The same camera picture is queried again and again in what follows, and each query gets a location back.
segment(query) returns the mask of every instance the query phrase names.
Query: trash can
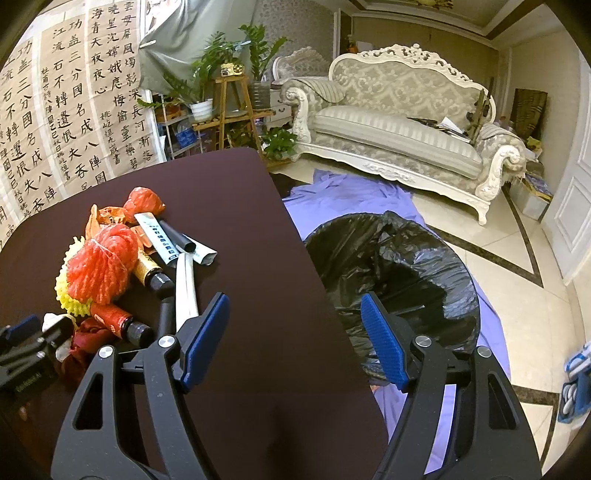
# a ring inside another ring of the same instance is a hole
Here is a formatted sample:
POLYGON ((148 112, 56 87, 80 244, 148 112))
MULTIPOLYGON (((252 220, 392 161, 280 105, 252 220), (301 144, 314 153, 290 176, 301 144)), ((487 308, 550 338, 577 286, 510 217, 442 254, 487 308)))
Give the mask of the trash can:
POLYGON ((361 322, 361 297, 371 291, 418 335, 452 350, 476 346, 480 307, 472 277, 421 225, 394 212, 354 213, 324 223, 305 242, 371 384, 388 384, 361 322))

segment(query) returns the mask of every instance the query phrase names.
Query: ornate white sofa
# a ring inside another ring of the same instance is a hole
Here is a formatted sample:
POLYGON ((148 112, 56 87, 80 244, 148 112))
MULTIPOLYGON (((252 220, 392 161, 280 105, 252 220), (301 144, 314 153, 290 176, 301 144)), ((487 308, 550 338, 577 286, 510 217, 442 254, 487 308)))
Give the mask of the ornate white sofa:
POLYGON ((273 84, 281 85, 293 77, 328 80, 330 62, 312 47, 296 50, 291 55, 277 57, 273 62, 273 84))
POLYGON ((494 100, 474 147, 407 118, 446 116, 467 129, 481 90, 415 44, 341 55, 328 80, 290 79, 281 97, 296 107, 295 160, 312 153, 432 190, 475 208, 484 225, 491 200, 526 163, 523 142, 492 123, 494 100))

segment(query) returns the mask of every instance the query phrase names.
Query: purple cloth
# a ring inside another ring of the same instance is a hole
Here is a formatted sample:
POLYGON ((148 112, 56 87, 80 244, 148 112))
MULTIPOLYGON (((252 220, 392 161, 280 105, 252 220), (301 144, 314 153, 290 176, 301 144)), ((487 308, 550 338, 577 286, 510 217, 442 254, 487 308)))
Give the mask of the purple cloth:
MULTIPOLYGON (((390 210, 427 228, 425 220, 413 204, 412 194, 403 190, 398 183, 367 179, 352 174, 338 175, 316 170, 314 183, 293 188, 291 196, 284 200, 284 204, 302 239, 308 237, 323 223, 349 213, 384 213, 390 210)), ((510 378, 509 355, 501 320, 476 280, 474 285, 480 302, 478 345, 492 349, 510 378)), ((440 468, 443 463, 452 428, 455 391, 455 386, 446 387, 437 436, 426 473, 440 468)), ((384 415, 388 434, 392 437, 406 395, 390 384, 379 388, 374 396, 384 415)))

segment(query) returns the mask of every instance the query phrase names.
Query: orange plastic bag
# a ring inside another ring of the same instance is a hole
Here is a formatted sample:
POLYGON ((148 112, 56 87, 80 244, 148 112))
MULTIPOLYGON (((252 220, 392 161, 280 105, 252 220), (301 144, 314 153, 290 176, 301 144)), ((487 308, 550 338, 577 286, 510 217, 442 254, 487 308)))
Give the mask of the orange plastic bag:
POLYGON ((164 211, 165 205, 152 190, 144 187, 136 187, 129 194, 129 198, 123 209, 125 211, 125 220, 128 223, 135 225, 134 215, 136 213, 153 213, 154 216, 159 215, 164 211))
POLYGON ((67 263, 68 294, 107 305, 127 288, 138 261, 138 237, 121 223, 102 228, 67 263))

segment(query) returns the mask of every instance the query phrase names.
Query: sofa leg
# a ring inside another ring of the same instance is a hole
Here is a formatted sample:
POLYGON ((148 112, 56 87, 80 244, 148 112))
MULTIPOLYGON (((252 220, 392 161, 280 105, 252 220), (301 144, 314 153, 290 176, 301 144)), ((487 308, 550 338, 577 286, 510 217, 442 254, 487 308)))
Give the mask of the sofa leg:
POLYGON ((478 212, 478 225, 486 225, 486 214, 488 213, 489 206, 476 207, 478 212))

